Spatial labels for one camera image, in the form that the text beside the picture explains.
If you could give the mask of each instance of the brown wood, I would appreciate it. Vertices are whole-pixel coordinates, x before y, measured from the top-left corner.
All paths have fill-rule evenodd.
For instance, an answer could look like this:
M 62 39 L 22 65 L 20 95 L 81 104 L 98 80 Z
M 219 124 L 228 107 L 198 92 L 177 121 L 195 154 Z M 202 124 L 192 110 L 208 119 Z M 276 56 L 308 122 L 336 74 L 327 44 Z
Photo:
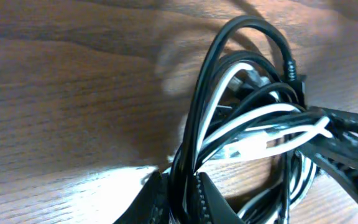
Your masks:
M 109 172 L 166 163 L 209 44 L 241 14 L 285 34 L 310 104 L 358 112 L 358 1 L 0 0 L 0 223 L 111 223 L 120 199 L 109 189 L 123 178 Z M 258 32 L 227 49 L 241 46 L 280 65 Z M 206 169 L 233 197 L 269 163 Z M 291 214 L 358 223 L 357 204 L 327 177 Z

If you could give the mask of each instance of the wooden surface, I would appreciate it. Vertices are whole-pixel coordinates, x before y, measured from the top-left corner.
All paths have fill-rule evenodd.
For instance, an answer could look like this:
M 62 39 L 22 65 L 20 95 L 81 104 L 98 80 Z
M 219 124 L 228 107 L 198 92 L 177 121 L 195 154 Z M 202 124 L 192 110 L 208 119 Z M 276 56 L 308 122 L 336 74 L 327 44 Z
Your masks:
M 310 104 L 358 112 L 358 1 L 0 0 L 0 223 L 111 223 L 129 185 L 114 168 L 166 163 L 209 44 L 241 14 L 285 34 Z M 280 64 L 262 34 L 241 46 Z M 269 163 L 206 169 L 234 197 Z M 358 223 L 358 206 L 322 177 L 291 220 Z

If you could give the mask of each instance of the wooden table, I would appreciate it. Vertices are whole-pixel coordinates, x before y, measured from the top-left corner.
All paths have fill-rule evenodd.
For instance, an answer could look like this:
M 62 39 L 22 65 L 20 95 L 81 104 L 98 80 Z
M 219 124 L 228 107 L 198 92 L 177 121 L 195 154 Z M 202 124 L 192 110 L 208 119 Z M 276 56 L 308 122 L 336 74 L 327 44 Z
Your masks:
M 0 0 L 0 223 L 111 223 L 123 173 L 144 175 L 115 168 L 166 163 L 209 44 L 241 14 L 285 34 L 311 105 L 358 112 L 358 1 Z M 227 45 L 244 47 L 280 66 L 264 35 Z M 231 198 L 269 160 L 206 169 Z M 291 222 L 358 223 L 358 205 L 320 177 Z

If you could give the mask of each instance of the tangled cable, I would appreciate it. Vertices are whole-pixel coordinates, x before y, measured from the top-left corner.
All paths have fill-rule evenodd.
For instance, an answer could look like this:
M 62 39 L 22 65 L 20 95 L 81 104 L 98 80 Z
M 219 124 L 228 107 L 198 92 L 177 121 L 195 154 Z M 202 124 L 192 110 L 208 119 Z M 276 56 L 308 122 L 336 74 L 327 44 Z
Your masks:
M 280 48 L 284 60 L 284 79 L 263 56 L 245 50 L 219 58 L 225 43 L 236 30 L 257 29 Z M 218 104 L 235 76 L 249 70 L 249 63 L 263 68 L 269 82 L 237 94 L 238 103 L 219 111 Z M 257 17 L 239 16 L 219 31 L 200 70 L 186 121 L 183 142 L 172 163 L 169 176 L 169 199 L 172 212 L 181 223 L 192 223 L 190 201 L 194 173 L 224 147 L 246 152 L 246 160 L 281 155 L 280 173 L 267 189 L 248 201 L 237 215 L 244 223 L 288 223 L 289 209 L 302 200 L 316 173 L 316 165 L 293 149 L 318 134 L 331 138 L 325 129 L 327 116 L 307 111 L 300 105 L 299 94 L 286 82 L 297 79 L 295 61 L 284 36 L 268 22 Z M 267 143 L 284 138 L 285 142 L 264 150 L 247 148 L 249 139 Z

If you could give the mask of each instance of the cable strain relief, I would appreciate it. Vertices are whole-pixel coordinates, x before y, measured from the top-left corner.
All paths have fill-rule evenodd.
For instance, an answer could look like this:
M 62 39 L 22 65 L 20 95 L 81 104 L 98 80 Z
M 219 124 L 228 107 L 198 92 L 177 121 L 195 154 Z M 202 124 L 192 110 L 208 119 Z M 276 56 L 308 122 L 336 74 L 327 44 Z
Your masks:
M 284 64 L 284 74 L 288 81 L 296 80 L 296 62 L 295 60 L 289 60 Z

